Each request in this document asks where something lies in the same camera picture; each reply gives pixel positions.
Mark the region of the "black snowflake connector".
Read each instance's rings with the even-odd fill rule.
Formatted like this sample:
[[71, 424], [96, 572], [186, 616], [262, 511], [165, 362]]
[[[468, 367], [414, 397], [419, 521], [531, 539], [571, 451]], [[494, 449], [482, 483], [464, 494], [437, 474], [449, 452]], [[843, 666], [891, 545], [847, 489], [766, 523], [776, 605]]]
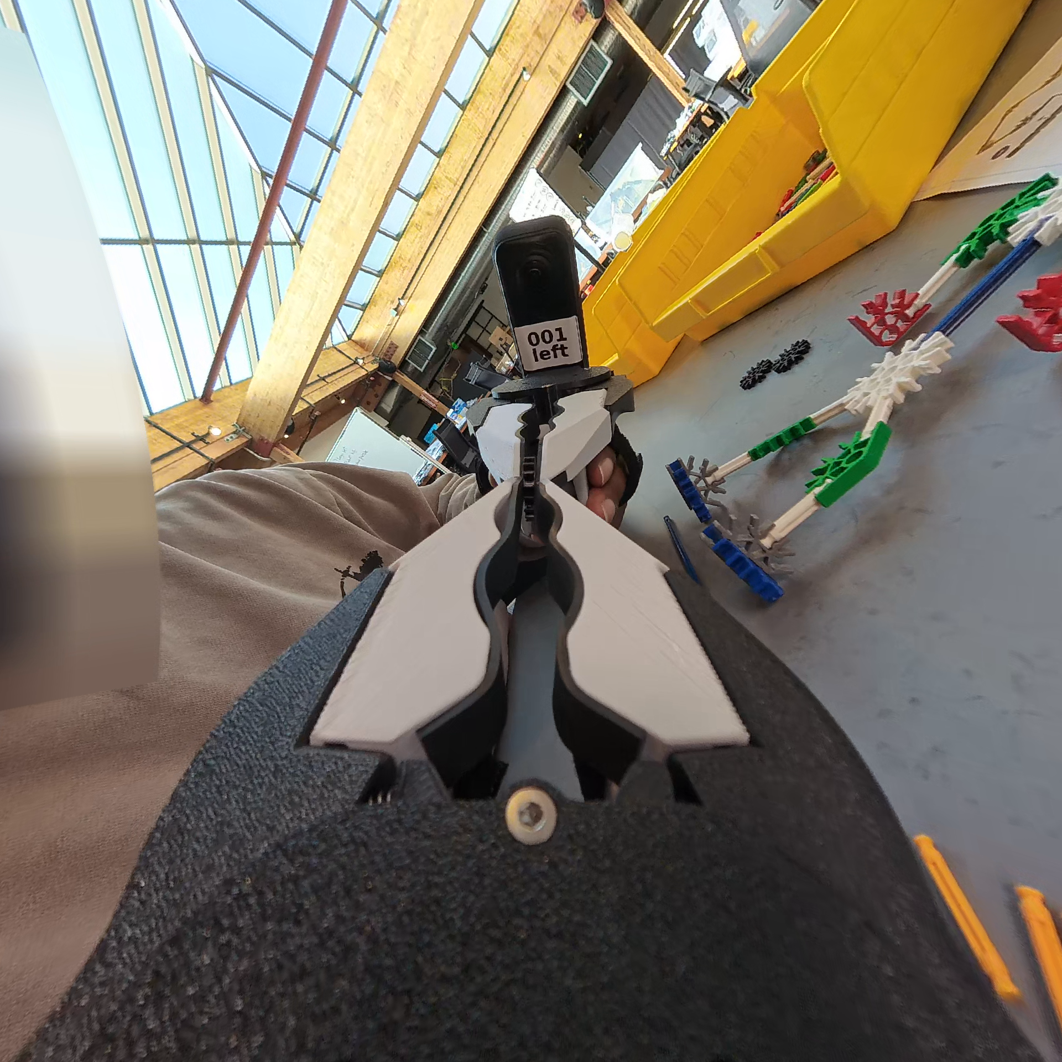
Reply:
[[515, 452], [516, 530], [519, 545], [524, 550], [538, 549], [542, 545], [538, 533], [537, 506], [543, 436], [546, 432], [548, 432], [548, 428], [544, 428], [542, 425], [527, 425], [517, 434]]

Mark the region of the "short orange rod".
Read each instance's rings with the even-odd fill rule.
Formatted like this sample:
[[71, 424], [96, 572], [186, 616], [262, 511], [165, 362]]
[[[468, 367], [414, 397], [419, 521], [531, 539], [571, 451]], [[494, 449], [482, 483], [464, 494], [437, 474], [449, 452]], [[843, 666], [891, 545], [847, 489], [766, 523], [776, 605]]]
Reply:
[[950, 917], [995, 993], [1006, 1003], [1021, 1003], [1022, 992], [1003, 961], [1001, 954], [986, 931], [948, 862], [936, 847], [933, 839], [925, 834], [918, 834], [912, 840]]
[[1054, 914], [1041, 891], [1016, 884], [1014, 892], [1047, 996], [1054, 1006], [1055, 1018], [1060, 1025], [1062, 1014], [1061, 940], [1055, 925]]

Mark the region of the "folded paper instruction sheet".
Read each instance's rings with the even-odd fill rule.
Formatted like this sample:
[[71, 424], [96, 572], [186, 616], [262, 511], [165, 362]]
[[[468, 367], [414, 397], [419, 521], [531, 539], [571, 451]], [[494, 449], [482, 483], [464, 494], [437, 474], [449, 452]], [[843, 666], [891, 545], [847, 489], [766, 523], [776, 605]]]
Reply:
[[1032, 2], [917, 200], [1061, 174], [1061, 3]]

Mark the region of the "thin blue rod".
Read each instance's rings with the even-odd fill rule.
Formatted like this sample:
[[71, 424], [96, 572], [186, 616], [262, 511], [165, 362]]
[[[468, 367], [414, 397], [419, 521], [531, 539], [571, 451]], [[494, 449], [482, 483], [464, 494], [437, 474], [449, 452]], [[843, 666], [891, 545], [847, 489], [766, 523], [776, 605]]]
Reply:
[[679, 531], [675, 521], [670, 515], [665, 514], [663, 516], [663, 523], [665, 524], [669, 539], [671, 541], [672, 548], [675, 552], [676, 559], [684, 570], [684, 572], [689, 577], [695, 584], [701, 585], [701, 580], [699, 573], [697, 573], [697, 568], [693, 564], [693, 559], [690, 556]]

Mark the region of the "person's beige sweatshirt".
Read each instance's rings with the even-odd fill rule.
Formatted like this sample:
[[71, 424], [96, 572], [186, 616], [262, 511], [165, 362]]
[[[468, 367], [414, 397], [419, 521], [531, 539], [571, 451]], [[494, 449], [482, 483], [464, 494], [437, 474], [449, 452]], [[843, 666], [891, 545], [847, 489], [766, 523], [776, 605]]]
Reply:
[[15, 1058], [112, 921], [209, 733], [340, 601], [340, 571], [395, 562], [480, 496], [448, 473], [335, 463], [215, 472], [156, 496], [157, 681], [2, 714], [1, 1051]]

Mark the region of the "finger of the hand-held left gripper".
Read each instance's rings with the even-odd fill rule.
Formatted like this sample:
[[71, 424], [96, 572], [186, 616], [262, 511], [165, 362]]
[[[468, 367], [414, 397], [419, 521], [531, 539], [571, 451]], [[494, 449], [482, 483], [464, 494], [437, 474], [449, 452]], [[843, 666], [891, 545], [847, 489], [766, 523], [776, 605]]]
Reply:
[[539, 443], [539, 481], [573, 481], [611, 444], [613, 422], [604, 390], [586, 390], [560, 400], [561, 412]]
[[493, 405], [477, 429], [481, 463], [495, 485], [523, 480], [524, 416], [532, 405]]

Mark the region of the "whiteboard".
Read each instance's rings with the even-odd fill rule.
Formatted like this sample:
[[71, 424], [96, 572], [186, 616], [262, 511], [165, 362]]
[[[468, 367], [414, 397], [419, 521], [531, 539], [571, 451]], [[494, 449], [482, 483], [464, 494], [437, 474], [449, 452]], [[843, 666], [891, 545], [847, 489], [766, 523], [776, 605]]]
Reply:
[[326, 461], [379, 472], [405, 472], [415, 477], [424, 464], [419, 450], [402, 442], [365, 410], [345, 419]]

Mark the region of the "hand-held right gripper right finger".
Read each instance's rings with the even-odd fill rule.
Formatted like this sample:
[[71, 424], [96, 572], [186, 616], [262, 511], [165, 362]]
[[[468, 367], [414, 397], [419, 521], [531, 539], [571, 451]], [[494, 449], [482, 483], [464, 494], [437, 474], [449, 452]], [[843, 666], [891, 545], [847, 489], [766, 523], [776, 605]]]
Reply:
[[637, 763], [747, 747], [670, 570], [551, 483], [535, 516], [562, 615], [553, 719], [576, 766], [619, 788]]

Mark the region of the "wooden roof beam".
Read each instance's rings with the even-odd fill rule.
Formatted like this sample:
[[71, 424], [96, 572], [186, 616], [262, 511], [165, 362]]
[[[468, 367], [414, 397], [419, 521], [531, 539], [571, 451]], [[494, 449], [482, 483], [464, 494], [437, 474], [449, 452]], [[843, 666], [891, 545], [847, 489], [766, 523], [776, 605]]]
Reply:
[[256, 455], [268, 457], [282, 438], [482, 7], [397, 7], [237, 418]]
[[521, 1], [419, 196], [352, 340], [408, 349], [583, 53], [597, 19], [575, 1]]

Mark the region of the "person's left hand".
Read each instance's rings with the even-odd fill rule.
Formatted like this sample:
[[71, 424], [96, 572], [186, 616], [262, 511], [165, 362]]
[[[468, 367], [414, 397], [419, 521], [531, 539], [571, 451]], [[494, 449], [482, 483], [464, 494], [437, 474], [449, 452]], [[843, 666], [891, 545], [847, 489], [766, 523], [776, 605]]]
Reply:
[[604, 447], [585, 469], [589, 492], [586, 506], [612, 527], [619, 528], [624, 506], [620, 503], [627, 487], [627, 470], [611, 446]]

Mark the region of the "red metal pipe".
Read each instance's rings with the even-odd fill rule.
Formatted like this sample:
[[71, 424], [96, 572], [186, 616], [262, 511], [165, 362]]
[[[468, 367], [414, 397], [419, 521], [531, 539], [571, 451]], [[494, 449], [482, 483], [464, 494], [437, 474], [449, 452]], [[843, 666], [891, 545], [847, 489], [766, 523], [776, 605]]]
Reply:
[[270, 190], [259, 217], [259, 222], [254, 239], [249, 246], [246, 263], [242, 268], [239, 282], [236, 286], [235, 295], [232, 299], [232, 309], [228, 312], [224, 328], [219, 338], [215, 353], [215, 360], [210, 365], [200, 402], [208, 405], [211, 402], [215, 389], [217, 387], [221, 369], [224, 365], [225, 357], [232, 345], [232, 338], [236, 332], [236, 327], [240, 322], [242, 309], [249, 296], [258, 261], [270, 239], [272, 222], [280, 200], [282, 199], [284, 187], [290, 175], [291, 166], [299, 150], [299, 140], [303, 137], [307, 123], [315, 102], [316, 93], [328, 66], [330, 53], [335, 47], [338, 33], [348, 7], [347, 1], [332, 1], [328, 8], [328, 14], [322, 28], [322, 33], [316, 49], [312, 54], [311, 63], [307, 72], [307, 78], [303, 90], [299, 93], [299, 104], [290, 121], [289, 133], [285, 139], [282, 153], [278, 159]]

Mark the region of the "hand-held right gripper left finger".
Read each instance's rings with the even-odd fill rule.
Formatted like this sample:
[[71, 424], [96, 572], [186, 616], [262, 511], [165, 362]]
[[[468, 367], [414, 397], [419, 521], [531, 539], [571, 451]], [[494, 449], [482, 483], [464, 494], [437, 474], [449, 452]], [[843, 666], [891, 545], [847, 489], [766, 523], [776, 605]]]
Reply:
[[429, 763], [458, 799], [498, 794], [520, 515], [507, 481], [392, 566], [310, 746]]

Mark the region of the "yellow bin with red rods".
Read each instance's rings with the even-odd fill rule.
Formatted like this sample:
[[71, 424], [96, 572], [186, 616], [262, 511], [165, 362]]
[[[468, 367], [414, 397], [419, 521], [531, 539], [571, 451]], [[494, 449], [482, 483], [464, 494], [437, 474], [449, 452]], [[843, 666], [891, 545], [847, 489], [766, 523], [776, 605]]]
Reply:
[[[697, 154], [583, 304], [590, 365], [641, 384], [893, 232], [1028, 1], [826, 1]], [[780, 201], [819, 149], [836, 176]]]

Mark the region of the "colourful construction toy figure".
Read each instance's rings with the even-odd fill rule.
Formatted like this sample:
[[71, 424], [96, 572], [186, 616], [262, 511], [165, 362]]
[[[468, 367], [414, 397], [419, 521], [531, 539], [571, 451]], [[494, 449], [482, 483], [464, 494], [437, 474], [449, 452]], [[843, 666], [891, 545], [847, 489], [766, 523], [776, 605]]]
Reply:
[[[981, 219], [919, 289], [883, 291], [847, 318], [859, 335], [883, 349], [883, 357], [841, 397], [722, 464], [690, 457], [666, 465], [701, 524], [710, 553], [760, 601], [775, 603], [783, 597], [778, 577], [788, 571], [784, 560], [791, 554], [786, 539], [876, 472], [892, 438], [896, 408], [921, 391], [923, 378], [941, 373], [958, 329], [1022, 266], [1060, 241], [1060, 178], [1046, 172]], [[800, 501], [770, 523], [727, 510], [721, 496], [734, 473], [840, 417], [858, 418], [861, 425], [837, 453], [816, 462]]]

